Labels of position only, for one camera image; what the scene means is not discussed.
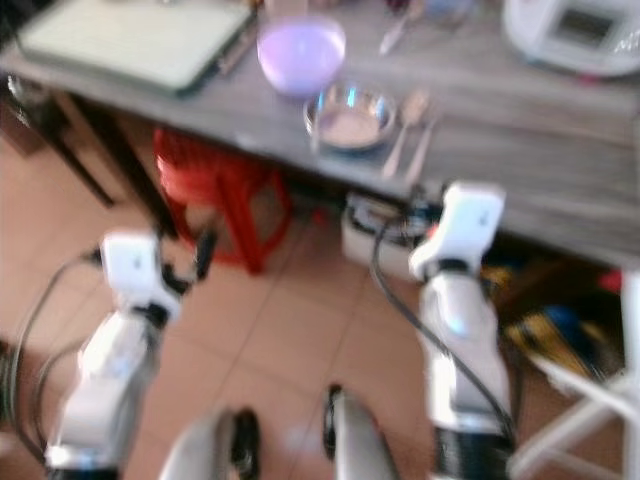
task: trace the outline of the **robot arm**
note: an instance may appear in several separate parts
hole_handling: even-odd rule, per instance
[[[181,279],[162,264],[157,236],[116,232],[105,237],[102,263],[117,310],[79,355],[77,384],[46,450],[50,478],[118,478],[131,450],[140,402],[155,375],[164,327],[179,317],[189,287],[206,276],[214,244],[215,236],[207,234],[194,271]]]
[[[497,318],[477,278],[493,242],[505,193],[492,185],[454,183],[435,234],[410,257],[426,280],[420,321],[462,360],[509,412],[506,369],[497,349]],[[427,411],[435,428],[436,478],[506,479],[511,439],[501,419],[450,356],[421,337],[428,372]]]

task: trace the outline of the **spoon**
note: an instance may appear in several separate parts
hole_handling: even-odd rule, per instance
[[[320,150],[320,117],[322,112],[316,114],[316,119],[313,122],[313,128],[311,129],[311,153],[318,154]]]
[[[388,54],[406,33],[409,25],[414,23],[424,14],[424,0],[413,0],[407,12],[382,38],[380,44],[380,55]]]
[[[422,90],[414,90],[404,100],[400,107],[400,121],[402,122],[402,129],[400,135],[396,140],[396,144],[389,154],[389,158],[382,167],[382,177],[390,178],[396,174],[398,165],[400,164],[400,156],[402,155],[402,148],[407,138],[407,131],[409,128],[416,126],[422,114],[429,105],[429,95]]]
[[[404,177],[409,185],[415,184],[420,177],[420,173],[422,172],[422,168],[426,160],[427,150],[429,149],[429,145],[431,144],[433,129],[435,128],[438,120],[440,120],[440,115],[430,116],[432,116],[432,118],[425,125],[422,136],[420,137],[420,142],[418,143],[418,148],[416,148],[416,152],[413,155],[413,160],[411,160],[409,168],[407,169],[407,173]]]

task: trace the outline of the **black cable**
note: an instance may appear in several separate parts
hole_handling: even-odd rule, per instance
[[[36,432],[36,437],[38,438],[40,446],[43,450],[47,446],[47,438],[44,433],[44,427],[42,425],[42,401],[44,397],[44,387],[47,384],[47,379],[49,378],[51,370],[55,368],[60,360],[62,360],[67,355],[77,353],[82,348],[83,344],[84,340],[78,340],[67,345],[63,349],[56,352],[54,355],[51,355],[38,372],[36,384],[33,392],[31,393],[29,402],[29,417],[33,422],[33,428]]]
[[[500,405],[500,402],[493,396],[493,394],[489,391],[489,389],[482,383],[482,381],[473,373],[473,371],[455,354],[453,353],[447,345],[438,338],[438,336],[433,333],[427,326],[425,326],[413,311],[400,299],[395,293],[391,290],[387,281],[384,278],[384,274],[380,269],[380,245],[382,244],[382,240],[389,229],[389,227],[401,220],[402,218],[396,217],[387,220],[384,226],[378,230],[375,236],[374,244],[373,244],[373,256],[371,259],[371,275],[373,279],[378,284],[378,287],[382,290],[387,300],[393,305],[396,310],[398,310],[402,316],[413,325],[430,343],[432,343],[438,350],[440,350],[444,355],[451,358],[454,365],[457,369],[459,369],[462,374],[467,377],[467,379],[473,384],[474,387],[478,389],[478,391],[482,394],[482,396],[489,402],[492,410],[494,411],[496,417],[500,421],[502,433],[512,445],[515,445],[515,429],[513,426],[513,421],[511,416],[505,411],[504,408]]]
[[[501,329],[500,347],[507,357],[507,362],[513,368],[513,381],[511,382],[511,418],[514,428],[517,430],[522,416],[522,404],[524,399],[524,365],[522,353],[517,345],[504,334]]]
[[[27,343],[29,334],[31,333],[31,330],[33,329],[33,326],[35,325],[36,320],[38,319],[38,316],[42,311],[42,308],[46,304],[49,296],[51,295],[51,292],[53,291],[62,275],[69,268],[80,263],[93,263],[95,261],[94,256],[95,252],[81,255],[73,260],[64,263],[55,271],[46,288],[36,301],[35,306],[22,321],[20,333],[18,335],[18,343],[13,349],[10,361],[7,365],[7,372],[5,375],[5,391],[7,392],[5,397],[5,409],[9,415],[9,423],[11,424],[11,427],[16,432],[18,439],[24,445],[27,451],[38,461],[38,463],[43,466],[45,465],[44,449],[32,440],[21,423],[22,415],[20,411],[20,401],[18,400],[20,396],[20,383],[18,382],[18,375],[20,372],[20,367],[22,366],[24,348]]]
[[[20,40],[18,31],[13,25],[13,23],[9,21],[8,15],[2,16],[2,23],[5,25],[5,27],[7,27],[7,31],[9,32],[9,35],[11,35],[11,37],[13,38],[18,50],[20,50],[20,52],[24,52],[24,48],[22,48],[22,41]]]

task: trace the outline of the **stainless steel bowl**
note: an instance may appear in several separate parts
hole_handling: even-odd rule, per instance
[[[395,102],[383,92],[356,82],[332,85],[304,106],[309,135],[342,150],[378,145],[393,131],[395,121]]]

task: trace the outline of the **red plastic stool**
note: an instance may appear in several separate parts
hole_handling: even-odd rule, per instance
[[[191,248],[195,246],[185,216],[187,206],[213,206],[224,216],[234,247],[232,253],[216,254],[216,259],[244,263],[249,273],[259,273],[264,259],[280,243],[291,220],[291,199],[278,172],[240,154],[169,130],[155,131],[154,150],[160,184],[182,241]],[[284,215],[271,236],[261,244],[250,201],[267,183],[273,186]]]

